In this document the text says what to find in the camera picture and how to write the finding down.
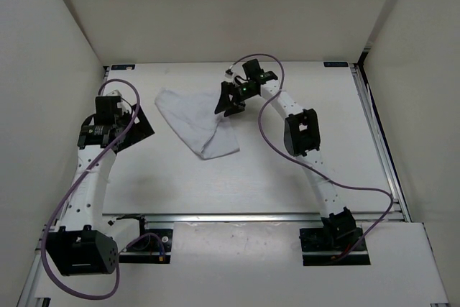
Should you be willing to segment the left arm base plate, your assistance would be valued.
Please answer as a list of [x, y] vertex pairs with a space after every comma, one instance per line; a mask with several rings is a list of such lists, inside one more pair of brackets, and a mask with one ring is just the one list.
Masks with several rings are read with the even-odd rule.
[[145, 215], [118, 216], [117, 221], [135, 220], [138, 231], [134, 243], [126, 246], [119, 255], [123, 264], [170, 264], [173, 246], [173, 229], [150, 226]]

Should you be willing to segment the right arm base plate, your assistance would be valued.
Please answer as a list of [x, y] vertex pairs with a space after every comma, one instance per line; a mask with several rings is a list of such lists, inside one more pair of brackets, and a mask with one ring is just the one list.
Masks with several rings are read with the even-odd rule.
[[352, 244], [349, 242], [339, 245], [327, 243], [323, 237], [322, 228], [299, 229], [299, 240], [304, 267], [371, 265], [367, 244], [364, 240], [347, 255]]

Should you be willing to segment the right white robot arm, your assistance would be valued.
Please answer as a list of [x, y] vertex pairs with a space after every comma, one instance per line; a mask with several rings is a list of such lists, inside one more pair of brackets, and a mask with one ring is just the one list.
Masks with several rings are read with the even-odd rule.
[[357, 223], [339, 198], [336, 188], [327, 177], [327, 169], [320, 152], [321, 136], [318, 115], [314, 109], [305, 109], [294, 101], [283, 89], [284, 78], [272, 71], [261, 68], [257, 59], [242, 65], [244, 77], [226, 70], [229, 81], [221, 83], [221, 94], [215, 114], [231, 116], [245, 110], [246, 100], [260, 96], [265, 100], [259, 110], [257, 124], [262, 138], [267, 135], [262, 128], [262, 114], [268, 106], [284, 121], [283, 155], [291, 162], [298, 163], [305, 172], [310, 188], [320, 209], [322, 232], [317, 243], [326, 250], [347, 251], [359, 238]]

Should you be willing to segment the white skirt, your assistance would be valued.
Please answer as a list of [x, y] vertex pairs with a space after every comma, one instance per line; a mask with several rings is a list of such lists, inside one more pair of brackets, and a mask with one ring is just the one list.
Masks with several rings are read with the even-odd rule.
[[218, 91], [185, 94], [163, 88], [155, 105], [194, 154], [212, 160], [240, 151], [230, 119], [214, 113], [218, 100]]

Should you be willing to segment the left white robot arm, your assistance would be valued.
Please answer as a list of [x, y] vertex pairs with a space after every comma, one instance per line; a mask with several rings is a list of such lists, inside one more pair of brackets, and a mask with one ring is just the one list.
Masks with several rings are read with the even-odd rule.
[[109, 174], [121, 151], [153, 135], [143, 111], [127, 109], [118, 91], [95, 100], [96, 112], [80, 128], [76, 189], [47, 236], [46, 250], [63, 276], [111, 274], [116, 256], [130, 244], [144, 249], [151, 240], [140, 220], [103, 215]]

